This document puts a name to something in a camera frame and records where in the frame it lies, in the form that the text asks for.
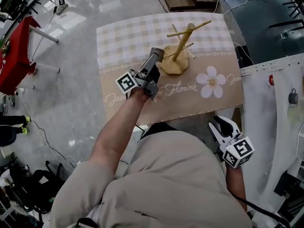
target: white device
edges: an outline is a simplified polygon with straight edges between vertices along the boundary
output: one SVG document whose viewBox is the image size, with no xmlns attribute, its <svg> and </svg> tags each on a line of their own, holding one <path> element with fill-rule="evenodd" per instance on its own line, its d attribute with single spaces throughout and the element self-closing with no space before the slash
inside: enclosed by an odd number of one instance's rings
<svg viewBox="0 0 304 228">
<path fill-rule="evenodd" d="M 255 149 L 234 121 L 223 116 L 215 116 L 214 119 L 220 125 L 220 130 L 212 122 L 209 122 L 208 128 L 223 152 L 224 161 L 235 169 L 247 162 Z"/>
<path fill-rule="evenodd" d="M 304 124 L 298 133 L 296 156 L 304 161 Z"/>
</svg>

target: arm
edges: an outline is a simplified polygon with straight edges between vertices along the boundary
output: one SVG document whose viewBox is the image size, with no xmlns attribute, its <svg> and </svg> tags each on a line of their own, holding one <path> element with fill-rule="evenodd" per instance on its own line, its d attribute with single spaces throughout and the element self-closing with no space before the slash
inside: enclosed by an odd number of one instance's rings
<svg viewBox="0 0 304 228">
<path fill-rule="evenodd" d="M 134 126 L 149 96 L 135 88 L 123 106 L 100 131 L 89 158 L 116 172 L 119 160 L 128 145 Z"/>
<path fill-rule="evenodd" d="M 246 199 L 245 194 L 245 185 L 243 180 L 243 172 L 240 167 L 233 169 L 229 164 L 226 163 L 226 183 L 227 189 L 229 192 L 233 193 L 234 195 Z M 247 205 L 238 200 L 242 208 L 247 212 Z"/>
</svg>

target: beige shirt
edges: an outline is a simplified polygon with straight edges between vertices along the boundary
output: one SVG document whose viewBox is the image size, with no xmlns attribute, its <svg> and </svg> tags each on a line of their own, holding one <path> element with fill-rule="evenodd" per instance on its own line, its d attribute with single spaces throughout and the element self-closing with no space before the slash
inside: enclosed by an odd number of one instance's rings
<svg viewBox="0 0 304 228">
<path fill-rule="evenodd" d="M 51 227 L 66 228 L 96 205 L 101 228 L 252 227 L 214 154 L 179 131 L 143 138 L 121 179 L 97 163 L 78 165 L 55 198 Z"/>
</svg>

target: gray floor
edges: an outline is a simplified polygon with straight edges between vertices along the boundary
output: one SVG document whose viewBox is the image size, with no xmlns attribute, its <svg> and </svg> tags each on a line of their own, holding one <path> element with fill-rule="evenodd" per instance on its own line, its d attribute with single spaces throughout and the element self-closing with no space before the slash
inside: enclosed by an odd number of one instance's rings
<svg viewBox="0 0 304 228">
<path fill-rule="evenodd" d="M 53 16 L 49 0 L 39 0 L 34 14 L 42 30 Z M 55 15 L 47 33 L 58 37 L 57 45 L 43 39 L 34 55 L 37 62 L 61 68 L 59 74 L 39 70 L 28 76 L 23 83 L 33 83 L 35 89 L 19 90 L 16 106 L 9 107 L 8 115 L 30 115 L 46 131 L 49 144 L 64 156 L 72 155 L 85 161 L 94 141 L 105 125 L 106 118 L 102 101 L 96 51 L 96 28 L 123 19 L 163 13 L 157 0 L 66 0 L 69 7 L 60 16 Z M 40 41 L 34 37 L 34 51 Z M 213 114 L 173 121 L 171 124 L 183 131 L 205 140 L 212 149 L 215 144 L 207 131 L 207 122 Z M 122 160 L 130 162 L 136 151 L 141 132 L 135 132 Z M 44 133 L 34 123 L 29 125 L 29 134 L 19 134 L 13 149 L 19 160 L 36 169 L 45 169 L 49 160 L 54 167 L 57 158 L 72 170 L 69 163 L 51 152 L 45 142 Z M 121 164 L 117 176 L 122 176 L 126 168 Z"/>
</svg>

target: table leg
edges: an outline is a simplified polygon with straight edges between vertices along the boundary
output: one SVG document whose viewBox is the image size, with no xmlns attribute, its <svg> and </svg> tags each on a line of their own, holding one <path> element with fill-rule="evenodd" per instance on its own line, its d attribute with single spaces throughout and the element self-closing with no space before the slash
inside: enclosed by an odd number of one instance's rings
<svg viewBox="0 0 304 228">
<path fill-rule="evenodd" d="M 291 29 L 290 31 L 295 31 L 295 30 L 299 30 L 299 29 L 304 29 L 304 26 L 301 26 L 301 27 L 298 27 L 298 28 Z"/>
<path fill-rule="evenodd" d="M 13 219 L 13 221 L 16 221 L 15 219 L 14 219 L 14 217 L 12 217 L 12 215 L 11 214 L 9 214 L 9 216 Z"/>
<path fill-rule="evenodd" d="M 59 67 L 51 66 L 51 65 L 46 65 L 46 64 L 38 63 L 38 62 L 36 62 L 36 68 L 45 68 L 45 69 L 50 69 L 50 70 L 57 71 L 57 73 L 60 72 L 60 68 Z"/>
<path fill-rule="evenodd" d="M 269 26 L 269 28 L 278 27 L 278 26 L 284 26 L 284 25 L 297 24 L 297 23 L 303 23 L 303 19 L 296 19 L 296 20 L 292 20 L 292 21 L 278 23 L 278 24 Z"/>
<path fill-rule="evenodd" d="M 40 29 L 37 29 L 37 28 L 35 28 L 35 27 L 31 26 L 31 25 L 29 26 L 29 29 L 32 30 L 33 32 L 35 32 L 35 33 L 37 33 L 37 34 L 39 34 L 39 35 L 41 35 L 41 36 L 43 36 L 43 37 L 51 40 L 51 41 L 56 42 L 56 43 L 59 41 L 57 38 L 54 38 L 54 37 L 50 36 L 49 34 L 43 32 Z"/>
<path fill-rule="evenodd" d="M 298 3 L 297 1 L 294 1 L 294 2 L 285 2 L 283 3 L 283 5 L 286 5 L 286 4 L 293 4 L 293 3 Z"/>
<path fill-rule="evenodd" d="M 11 226 L 4 220 L 4 223 L 9 227 L 11 228 Z"/>
<path fill-rule="evenodd" d="M 20 84 L 16 87 L 17 89 L 22 88 L 22 89 L 35 89 L 35 86 L 32 84 Z"/>
</svg>

